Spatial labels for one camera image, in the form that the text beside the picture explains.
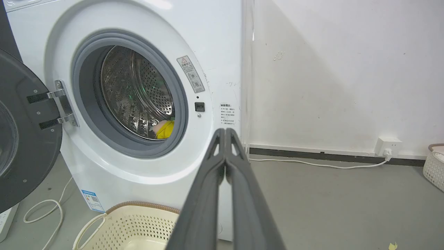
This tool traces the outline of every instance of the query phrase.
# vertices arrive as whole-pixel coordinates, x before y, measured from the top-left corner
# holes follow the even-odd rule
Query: power strip
[[[0,242],[2,242],[6,238],[18,206],[19,204],[17,203],[12,208],[0,214]]]

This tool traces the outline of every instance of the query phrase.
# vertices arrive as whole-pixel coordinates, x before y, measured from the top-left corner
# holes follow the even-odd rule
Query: yellow paper piece
[[[398,244],[396,244],[396,242],[395,244],[390,243],[390,245],[388,246],[388,250],[396,250],[396,248],[398,248]]]

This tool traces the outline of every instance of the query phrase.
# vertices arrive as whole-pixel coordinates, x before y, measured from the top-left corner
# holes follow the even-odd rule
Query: baseboard
[[[382,157],[375,156],[375,153],[360,151],[343,151],[331,149],[313,149],[288,146],[263,145],[257,143],[250,144],[250,154],[311,158],[329,161],[347,161],[376,164],[383,160]],[[425,156],[399,155],[390,160],[391,165],[424,166]]]

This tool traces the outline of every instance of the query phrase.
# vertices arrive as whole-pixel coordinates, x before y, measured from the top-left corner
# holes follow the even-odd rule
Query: blue and white sticker
[[[82,190],[82,193],[85,196],[86,201],[88,202],[89,208],[97,212],[105,212],[103,210],[102,204],[100,204],[99,202],[99,198],[97,198],[97,195],[95,193],[85,190]]]

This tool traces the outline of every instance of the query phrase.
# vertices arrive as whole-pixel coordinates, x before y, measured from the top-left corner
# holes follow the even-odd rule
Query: metal hinge
[[[71,122],[73,126],[78,127],[79,124],[77,122],[74,112],[72,111],[71,102],[68,98],[68,95],[65,92],[64,82],[62,80],[56,80],[55,89],[56,91],[48,92],[46,93],[46,95],[50,99],[58,98],[60,101],[62,107],[62,110],[60,110],[60,115],[62,117],[57,119],[58,123],[63,124],[65,122]]]

